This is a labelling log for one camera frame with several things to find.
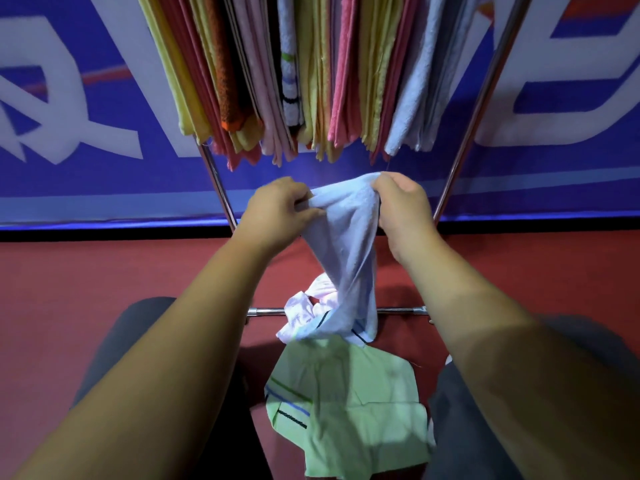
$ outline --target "towel rack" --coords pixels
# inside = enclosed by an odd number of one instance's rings
[[[500,37],[500,42],[498,43],[498,46],[493,53],[486,75],[484,76],[482,87],[480,88],[480,92],[476,97],[474,109],[471,113],[471,119],[469,120],[467,130],[465,131],[465,135],[462,138],[462,142],[460,143],[460,149],[458,150],[456,157],[453,160],[453,163],[449,170],[447,181],[444,185],[444,189],[442,191],[442,194],[440,195],[436,210],[433,214],[433,220],[436,224],[440,222],[440,218],[442,217],[444,208],[449,201],[449,197],[451,197],[453,184],[460,175],[462,165],[467,159],[468,153],[473,146],[474,138],[476,137],[476,132],[478,130],[478,127],[480,126],[480,122],[482,122],[482,117],[486,110],[487,104],[489,103],[489,101],[491,101],[493,91],[495,90],[498,80],[500,79],[500,74],[502,73],[504,64],[507,62],[509,54],[511,53],[513,43],[518,36],[518,32],[520,31],[520,27],[522,26],[524,18],[527,15],[530,4],[531,0],[515,0],[513,3],[513,7],[511,8],[507,24],[505,25],[502,36]],[[227,222],[229,223],[229,227],[231,228],[231,232],[234,232],[237,227],[236,216],[234,215],[234,211],[229,202],[227,192],[224,185],[222,184],[222,180],[220,179],[218,167],[213,157],[213,153],[211,152],[211,148],[206,144],[198,145],[198,147],[200,149],[200,155],[202,156],[202,159],[204,160],[204,163],[209,171],[209,176],[211,177],[213,188],[216,190],[218,199],[220,200],[220,205],[222,206],[222,210],[224,211]],[[425,307],[423,306],[417,308],[398,308],[394,310],[395,314],[428,314]],[[248,316],[282,314],[284,314],[284,310],[281,308],[251,308],[249,310]]]

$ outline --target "red carpet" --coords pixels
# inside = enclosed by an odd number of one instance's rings
[[[591,316],[640,353],[640,232],[464,235],[448,241],[530,311]],[[118,314],[142,298],[179,294],[222,243],[0,244],[0,478],[59,423]],[[377,249],[378,305],[420,305],[384,238]],[[283,306],[320,272],[299,241],[269,267],[254,305]],[[282,350],[275,332],[283,323],[283,317],[255,318],[245,330],[240,360],[255,402]],[[376,345],[413,362],[421,399],[432,393],[447,353],[425,318],[388,318]],[[301,452],[276,436],[259,406],[254,418],[274,477],[302,478]]]

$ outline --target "green towel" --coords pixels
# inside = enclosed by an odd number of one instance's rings
[[[308,477],[368,479],[429,460],[411,365],[335,336],[288,344],[265,386],[273,428],[305,452]]]

